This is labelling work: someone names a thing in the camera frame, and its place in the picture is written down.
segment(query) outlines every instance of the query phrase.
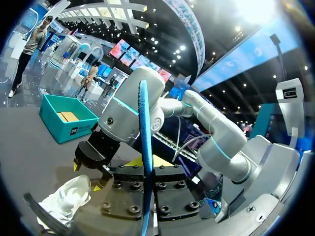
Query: black pants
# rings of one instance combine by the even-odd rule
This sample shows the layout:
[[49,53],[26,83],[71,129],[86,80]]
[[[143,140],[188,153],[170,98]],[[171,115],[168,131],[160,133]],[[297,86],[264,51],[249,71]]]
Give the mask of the black pants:
[[22,54],[20,55],[19,58],[19,64],[18,64],[18,70],[16,72],[14,81],[13,81],[13,85],[12,85],[12,90],[15,91],[17,85],[19,85],[22,82],[22,74],[26,68],[26,66],[28,65],[30,59],[31,59],[31,55],[25,54],[22,52]]

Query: teal storage bin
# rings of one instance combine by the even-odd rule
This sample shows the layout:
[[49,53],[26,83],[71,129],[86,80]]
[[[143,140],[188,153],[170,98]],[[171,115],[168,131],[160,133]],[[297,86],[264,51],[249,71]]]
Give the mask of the teal storage bin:
[[[58,112],[72,112],[78,121],[63,121]],[[39,115],[58,144],[91,133],[98,117],[78,99],[44,95]]]

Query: person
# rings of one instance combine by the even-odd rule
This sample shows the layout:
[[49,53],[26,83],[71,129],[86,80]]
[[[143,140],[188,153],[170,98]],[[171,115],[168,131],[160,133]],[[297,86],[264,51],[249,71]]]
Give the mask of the person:
[[23,52],[20,55],[18,62],[18,69],[12,84],[11,91],[9,93],[9,98],[13,97],[16,89],[18,89],[22,84],[22,74],[29,63],[32,54],[35,52],[37,48],[43,44],[47,36],[47,26],[52,22],[53,17],[47,16],[43,21],[43,24],[36,27],[33,33],[31,34],[31,38],[26,43]]
[[98,62],[96,62],[94,64],[94,66],[92,66],[90,68],[90,71],[89,71],[88,75],[81,80],[81,86],[79,87],[79,89],[74,94],[75,98],[78,97],[78,95],[80,94],[82,89],[85,89],[84,93],[83,93],[83,96],[81,98],[81,101],[85,102],[84,97],[87,94],[87,92],[88,92],[88,90],[89,90],[89,88],[91,86],[92,79],[96,75],[96,73],[98,72],[98,68],[100,67],[100,65],[101,65],[101,63],[98,61]]

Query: blue banner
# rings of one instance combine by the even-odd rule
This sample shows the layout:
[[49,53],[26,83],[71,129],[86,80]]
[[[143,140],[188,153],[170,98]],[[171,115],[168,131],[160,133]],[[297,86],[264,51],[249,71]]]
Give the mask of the blue banner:
[[199,76],[193,86],[201,92],[276,57],[278,51],[270,39],[273,34],[281,42],[282,53],[300,46],[294,29],[277,17]]

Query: yellow triangle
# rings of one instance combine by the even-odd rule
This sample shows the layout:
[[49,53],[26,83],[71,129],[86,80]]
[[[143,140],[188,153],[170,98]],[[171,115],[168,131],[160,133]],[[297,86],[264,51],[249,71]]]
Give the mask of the yellow triangle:
[[95,186],[95,188],[93,189],[93,191],[97,191],[97,190],[100,190],[100,187]]

